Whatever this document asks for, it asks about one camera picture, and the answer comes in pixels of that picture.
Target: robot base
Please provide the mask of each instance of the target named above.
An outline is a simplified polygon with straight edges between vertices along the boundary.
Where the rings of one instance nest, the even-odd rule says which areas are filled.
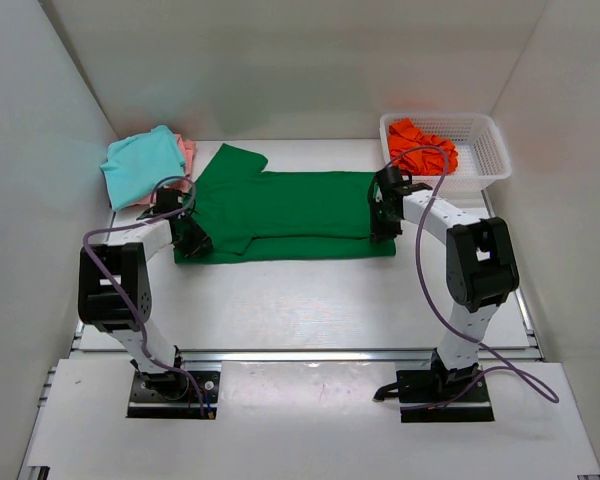
[[[189,371],[196,379],[200,389],[205,390],[205,384],[213,383],[213,388],[206,389],[211,409],[204,406],[205,416],[200,416],[200,406],[194,391],[183,390],[175,397],[165,397],[155,390],[146,388],[144,380],[138,372],[134,373],[127,418],[173,418],[182,420],[215,420],[218,415],[218,393],[220,391],[220,372],[218,371]]]
[[[398,382],[406,385],[427,385],[431,378],[429,370],[399,370]],[[439,402],[428,388],[405,392],[400,399],[400,417],[402,423],[463,423],[493,422],[493,409],[489,400],[487,384],[483,380],[467,392],[462,398],[444,408],[429,410],[408,410],[408,407]]]

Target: white enclosure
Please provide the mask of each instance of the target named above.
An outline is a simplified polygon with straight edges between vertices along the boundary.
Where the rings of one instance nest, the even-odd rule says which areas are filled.
[[[189,424],[123,421],[115,408],[128,395],[127,357],[79,325],[72,348],[81,237],[112,218],[98,168],[107,145],[164,123],[199,142],[194,177],[223,141],[261,151],[279,170],[371,171],[382,165],[380,116],[413,110],[487,114],[502,133],[511,177],[489,187],[486,203],[480,192],[453,200],[508,222],[528,311],[512,295],[487,338],[563,402],[542,404],[494,376],[492,426],[404,431],[390,406],[345,400],[391,381],[396,356],[426,362],[441,336],[409,275],[415,229],[406,227],[393,263],[178,270],[161,252],[150,264],[165,300],[156,312],[186,349],[224,361],[225,416],[204,426],[214,445],[191,451]],[[443,249],[423,245],[434,296],[450,309]],[[223,304],[219,289],[234,302]],[[275,295],[265,301],[263,289]],[[533,363],[543,358],[536,342],[552,363]],[[255,374],[231,362],[267,355],[295,361]],[[316,359],[346,363],[301,362]],[[305,396],[285,423],[287,386]],[[276,449],[279,432],[296,427],[306,434],[297,451]],[[360,436],[371,431],[389,435],[375,457],[382,465]],[[276,453],[257,451],[258,437]],[[305,477],[600,473],[600,0],[0,0],[0,480],[18,476],[30,438],[27,480],[28,465],[51,465],[50,479],[183,478],[195,468],[228,478],[228,463],[209,463],[222,461],[222,443],[243,462],[260,459],[245,478],[264,478],[267,459],[280,478],[320,455]],[[152,450],[151,438],[177,442]],[[127,445],[124,461],[101,441]],[[465,460],[490,449],[476,473]],[[438,451],[459,462],[455,472],[426,456]]]

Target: purple cable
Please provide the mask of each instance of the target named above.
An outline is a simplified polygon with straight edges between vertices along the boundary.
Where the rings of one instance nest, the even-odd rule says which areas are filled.
[[[144,356],[147,357],[147,359],[151,363],[153,363],[154,365],[156,365],[157,367],[164,368],[165,370],[167,370],[169,372],[179,373],[179,374],[184,375],[185,377],[187,377],[187,380],[189,381],[189,384],[191,386],[193,386],[193,389],[196,391],[196,396],[198,397],[198,403],[200,405],[200,415],[202,416],[202,418],[204,418],[204,402],[203,402],[203,398],[202,398],[202,392],[200,391],[200,387],[198,386],[198,382],[196,382],[195,378],[193,378],[193,375],[191,375],[186,370],[184,370],[182,368],[171,367],[169,365],[166,365],[166,364],[162,363],[159,360],[156,360],[156,359],[152,358],[151,352],[149,352],[149,349],[147,348],[147,329],[144,326],[144,322],[142,321],[142,317],[140,316],[140,312],[138,312],[138,309],[136,308],[136,306],[131,301],[131,297],[129,297],[129,295],[127,294],[127,292],[124,291],[124,289],[122,288],[122,285],[120,285],[116,281],[116,279],[111,274],[111,272],[109,271],[109,269],[98,258],[98,256],[96,255],[96,253],[93,251],[93,248],[91,248],[91,245],[89,244],[89,239],[91,237],[93,237],[94,235],[100,235],[100,234],[103,234],[103,233],[123,232],[123,231],[126,231],[126,230],[133,230],[133,229],[136,229],[136,228],[140,228],[140,227],[145,227],[147,225],[151,225],[153,223],[159,222],[160,220],[164,220],[165,218],[177,216],[177,215],[180,215],[181,213],[186,212],[189,209],[189,207],[191,207],[193,205],[193,202],[194,202],[195,196],[196,196],[195,195],[196,194],[195,184],[189,178],[187,178],[187,177],[167,177],[167,178],[163,178],[162,180],[160,180],[156,184],[156,187],[154,188],[153,192],[155,192],[160,187],[160,185],[162,185],[164,182],[169,181],[171,179],[174,179],[174,180],[175,179],[185,180],[185,181],[187,181],[187,182],[189,182],[191,184],[191,188],[192,188],[193,192],[191,193],[191,198],[189,199],[189,201],[187,202],[186,205],[184,205],[183,207],[178,208],[176,210],[173,210],[171,212],[167,212],[167,213],[163,213],[161,215],[158,215],[157,217],[149,218],[147,220],[144,220],[143,222],[132,223],[131,225],[124,225],[122,227],[99,228],[99,229],[96,229],[96,230],[91,230],[90,232],[85,233],[84,237],[82,237],[82,246],[84,247],[85,252],[87,252],[87,255],[89,255],[89,258],[91,258],[91,260],[93,261],[93,263],[96,265],[96,267],[98,267],[98,269],[102,272],[102,274],[105,276],[105,278],[107,280],[109,280],[109,282],[111,282],[111,286],[118,293],[118,295],[120,295],[120,297],[124,301],[124,303],[127,306],[127,308],[129,308],[129,311],[131,312],[131,315],[133,316],[133,321],[138,326],[138,328],[140,328],[140,333],[142,334],[142,344],[140,346],[140,349],[142,350],[142,353],[144,354]]]
[[[433,204],[436,201],[436,196],[438,195],[438,192],[440,191],[440,187],[442,186],[442,182],[444,181],[445,177],[447,176],[447,171],[449,169],[449,157],[447,156],[447,152],[445,152],[442,148],[440,148],[438,146],[434,146],[434,145],[419,146],[419,147],[414,147],[409,150],[406,150],[406,151],[402,152],[400,155],[392,158],[391,160],[389,160],[389,163],[387,163],[385,168],[388,167],[389,165],[392,165],[396,160],[398,160],[399,158],[402,158],[404,155],[406,155],[408,153],[411,153],[411,152],[414,152],[417,150],[424,150],[424,149],[438,150],[440,153],[442,153],[442,155],[444,156],[444,169],[442,170],[442,174],[440,175],[440,180],[438,180],[438,183],[436,183],[436,186],[433,188],[433,192],[431,192],[431,198],[429,199],[429,202],[427,203],[427,205],[424,208],[424,211],[422,212],[422,217],[420,217],[420,222],[418,223],[418,230],[416,232],[416,270],[418,272],[418,280],[420,281],[420,287],[422,288],[422,293],[424,294],[424,297],[427,300],[429,307],[433,311],[433,314],[438,318],[438,320],[440,321],[440,323],[442,323],[442,325],[444,325],[448,330],[451,331],[451,333],[460,337],[463,340],[466,340],[467,342],[477,344],[479,347],[485,349],[487,352],[489,352],[491,355],[493,355],[496,359],[498,359],[502,363],[504,363],[505,366],[500,365],[500,366],[496,366],[496,367],[489,367],[486,370],[483,370],[476,376],[476,378],[474,378],[471,381],[471,383],[469,383],[469,385],[467,385],[464,388],[464,390],[462,390],[462,392],[460,392],[458,395],[451,398],[450,400],[445,400],[443,402],[436,402],[436,403],[428,403],[425,405],[417,405],[414,407],[403,407],[402,410],[423,410],[423,409],[430,409],[430,408],[436,408],[436,407],[445,407],[445,406],[449,405],[450,403],[455,402],[462,396],[464,396],[469,390],[471,390],[474,387],[474,385],[476,383],[478,383],[480,380],[482,380],[482,377],[484,377],[487,373],[498,371],[498,370],[500,370],[500,371],[506,370],[506,371],[515,373],[524,382],[526,382],[527,385],[529,385],[531,388],[533,388],[544,399],[548,400],[551,403],[559,403],[560,397],[558,397],[556,392],[554,392],[553,389],[551,389],[551,387],[549,387],[546,383],[544,383],[538,377],[532,375],[529,372],[526,372],[525,370],[522,370],[522,369],[516,367],[513,363],[511,363],[509,360],[504,358],[494,348],[490,347],[486,343],[481,342],[481,341],[479,341],[473,337],[470,337],[468,335],[465,335],[461,331],[455,329],[444,318],[444,316],[438,310],[438,307],[436,307],[436,304],[433,302],[433,299],[431,298],[431,294],[429,293],[429,288],[427,287],[427,283],[424,278],[424,272],[422,271],[422,258],[421,258],[422,232],[424,230],[424,224],[425,224],[427,215],[431,211],[431,208],[433,207]]]

